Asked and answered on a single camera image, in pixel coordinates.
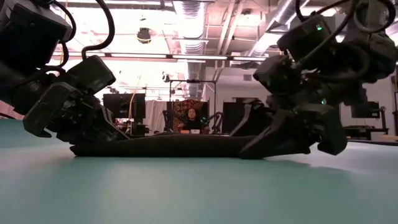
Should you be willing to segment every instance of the tabletop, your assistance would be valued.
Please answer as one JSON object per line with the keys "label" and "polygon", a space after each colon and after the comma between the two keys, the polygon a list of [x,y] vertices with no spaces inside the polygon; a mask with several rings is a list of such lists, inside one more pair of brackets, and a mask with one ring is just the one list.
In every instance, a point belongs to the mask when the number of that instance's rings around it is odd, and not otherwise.
{"label": "tabletop", "polygon": [[398,223],[398,148],[263,161],[75,157],[0,119],[0,223]]}

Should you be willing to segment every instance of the woman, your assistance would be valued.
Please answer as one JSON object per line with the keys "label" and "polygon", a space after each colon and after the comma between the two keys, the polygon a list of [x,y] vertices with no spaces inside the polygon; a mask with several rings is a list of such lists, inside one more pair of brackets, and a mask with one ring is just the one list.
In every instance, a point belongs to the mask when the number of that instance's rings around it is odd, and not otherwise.
{"label": "woman", "polygon": [[197,114],[198,113],[197,113],[196,109],[194,109],[194,108],[189,109],[188,113],[187,113],[188,119],[184,123],[178,125],[178,128],[182,129],[182,130],[187,130],[187,131],[203,130],[203,132],[205,134],[207,134],[208,127],[202,127],[202,123]]}

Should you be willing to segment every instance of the ceiling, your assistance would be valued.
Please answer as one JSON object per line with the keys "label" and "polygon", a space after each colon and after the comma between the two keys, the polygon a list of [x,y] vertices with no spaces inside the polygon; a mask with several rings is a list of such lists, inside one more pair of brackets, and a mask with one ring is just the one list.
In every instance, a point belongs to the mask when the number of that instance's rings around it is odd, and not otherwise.
{"label": "ceiling", "polygon": [[[205,14],[205,54],[217,54],[220,36],[223,30],[228,8],[234,0],[217,0],[206,6]],[[243,13],[233,14],[230,24],[237,20],[235,30],[230,26],[228,32],[233,33],[233,39],[225,52],[246,52],[251,49],[259,38],[259,30],[265,21],[265,15],[277,7],[278,0],[245,0],[243,3]],[[310,14],[312,11],[335,0],[311,0],[303,14]],[[173,11],[170,1],[165,2],[163,10],[153,10],[158,7],[160,1],[106,1],[113,15],[116,25],[116,35],[112,44],[102,52],[112,53],[140,53],[140,54],[180,54],[180,43],[182,38],[178,35],[183,27],[180,19]],[[77,23],[77,33],[73,40],[68,43],[71,52],[71,67],[77,63],[73,59],[79,60],[80,50],[87,45],[99,44],[107,38],[108,25],[103,11],[93,3],[86,0],[69,0],[68,10],[73,14]],[[63,13],[57,9],[55,12],[64,17]],[[152,41],[149,44],[141,44],[137,40],[137,33],[140,27],[149,27]],[[123,90],[132,91],[135,86],[147,88],[157,88],[157,92],[150,91],[151,95],[168,95],[168,83],[162,81],[164,74],[169,74],[171,79],[185,79],[187,77],[187,63],[174,62],[138,62],[125,58],[105,59],[107,66],[114,72],[118,82],[115,86],[124,86]],[[255,81],[243,81],[243,75],[252,73],[252,70],[240,70],[227,68],[220,76],[219,83],[230,83],[231,85],[258,85]],[[214,68],[206,69],[206,79],[212,78]],[[184,90],[179,90],[176,95],[183,96]]]}

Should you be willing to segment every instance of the black fabric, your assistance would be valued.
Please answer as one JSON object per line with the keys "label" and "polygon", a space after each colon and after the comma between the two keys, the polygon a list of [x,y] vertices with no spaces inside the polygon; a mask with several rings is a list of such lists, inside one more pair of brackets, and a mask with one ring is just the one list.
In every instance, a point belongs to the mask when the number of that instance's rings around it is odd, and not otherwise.
{"label": "black fabric", "polygon": [[202,125],[199,119],[196,119],[194,121],[188,120],[186,122],[184,122],[184,127],[182,128],[183,130],[201,130],[202,129]]}
{"label": "black fabric", "polygon": [[253,138],[162,133],[119,142],[79,144],[70,149],[77,156],[91,157],[239,157],[239,151]]}

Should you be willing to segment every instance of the wall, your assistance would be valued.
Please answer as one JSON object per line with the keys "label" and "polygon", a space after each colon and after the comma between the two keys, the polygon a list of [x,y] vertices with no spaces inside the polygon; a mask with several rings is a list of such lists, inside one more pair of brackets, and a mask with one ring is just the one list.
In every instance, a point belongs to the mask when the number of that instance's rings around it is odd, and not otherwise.
{"label": "wall", "polygon": [[13,107],[6,104],[5,102],[0,100],[0,113],[4,113],[6,115],[12,116],[15,119],[22,119],[24,118],[23,115],[20,115],[19,113],[15,113],[13,111]]}
{"label": "wall", "polygon": [[[253,97],[259,98],[265,103],[269,92],[260,84],[251,86],[238,85],[217,85],[216,111],[223,112],[224,102],[234,102],[234,97]],[[212,87],[205,86],[203,89],[202,100],[210,100],[210,114],[214,110],[214,92]]]}
{"label": "wall", "polygon": [[[395,135],[394,117],[394,92],[390,78],[379,80],[375,84],[364,84],[368,101],[378,101],[380,106],[386,107],[386,124],[389,128],[389,134]],[[351,117],[351,108],[349,106],[341,106],[341,123],[343,126],[348,125],[370,125],[381,128],[381,119],[356,119]],[[381,140],[383,133],[374,133],[373,139]]]}

